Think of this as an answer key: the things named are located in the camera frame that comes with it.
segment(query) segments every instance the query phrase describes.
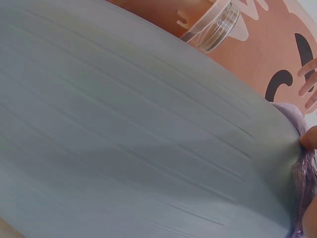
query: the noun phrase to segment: shiny purple material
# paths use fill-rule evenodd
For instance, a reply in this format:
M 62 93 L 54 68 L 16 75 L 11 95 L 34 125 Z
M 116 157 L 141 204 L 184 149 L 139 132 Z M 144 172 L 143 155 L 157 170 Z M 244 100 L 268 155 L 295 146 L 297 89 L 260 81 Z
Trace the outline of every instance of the shiny purple material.
M 273 105 L 291 121 L 300 135 L 307 132 L 307 124 L 296 106 L 285 103 L 274 103 Z M 303 149 L 299 161 L 293 166 L 293 177 L 297 192 L 297 204 L 293 217 L 294 230 L 291 238 L 300 238 L 303 236 L 302 218 L 313 200 L 317 187 L 315 151 Z

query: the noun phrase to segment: orange printed background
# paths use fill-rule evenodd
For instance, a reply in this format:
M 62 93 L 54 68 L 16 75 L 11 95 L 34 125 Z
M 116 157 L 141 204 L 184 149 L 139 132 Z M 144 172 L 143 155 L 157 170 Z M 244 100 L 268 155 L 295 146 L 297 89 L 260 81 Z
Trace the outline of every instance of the orange printed background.
M 296 0 L 233 0 L 241 9 L 234 31 L 209 56 L 269 101 L 305 110 L 298 91 L 315 71 L 298 77 L 303 64 L 317 57 L 317 26 Z

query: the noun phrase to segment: hand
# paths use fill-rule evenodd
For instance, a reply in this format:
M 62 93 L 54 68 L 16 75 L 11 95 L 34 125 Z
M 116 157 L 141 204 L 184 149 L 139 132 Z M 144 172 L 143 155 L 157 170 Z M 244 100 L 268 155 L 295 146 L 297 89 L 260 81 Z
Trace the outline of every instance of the hand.
M 317 59 L 313 59 L 304 65 L 299 71 L 298 76 L 304 76 L 311 70 L 317 68 Z M 299 95 L 304 96 L 315 84 L 317 83 L 317 72 L 314 73 L 304 84 L 304 86 L 299 90 Z M 309 100 L 305 104 L 305 108 L 308 110 L 313 107 L 313 105 L 317 102 L 317 91 L 309 98 Z
M 307 150 L 317 149 L 317 126 L 310 128 L 307 133 L 300 138 L 300 142 Z

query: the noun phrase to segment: clear plastic cup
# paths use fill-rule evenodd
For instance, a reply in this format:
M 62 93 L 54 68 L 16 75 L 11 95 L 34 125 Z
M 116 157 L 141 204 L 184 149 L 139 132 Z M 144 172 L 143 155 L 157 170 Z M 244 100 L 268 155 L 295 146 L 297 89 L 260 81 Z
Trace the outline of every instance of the clear plastic cup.
M 230 0 L 108 0 L 207 53 L 230 33 L 240 15 Z

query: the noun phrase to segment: plastic lid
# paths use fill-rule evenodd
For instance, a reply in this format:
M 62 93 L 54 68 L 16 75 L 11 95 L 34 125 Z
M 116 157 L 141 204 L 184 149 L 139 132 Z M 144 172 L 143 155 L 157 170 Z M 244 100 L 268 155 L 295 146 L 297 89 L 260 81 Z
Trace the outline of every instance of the plastic lid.
M 203 32 L 222 12 L 228 7 L 231 0 L 217 0 L 211 8 L 188 30 L 181 39 L 185 42 L 190 41 L 197 34 Z

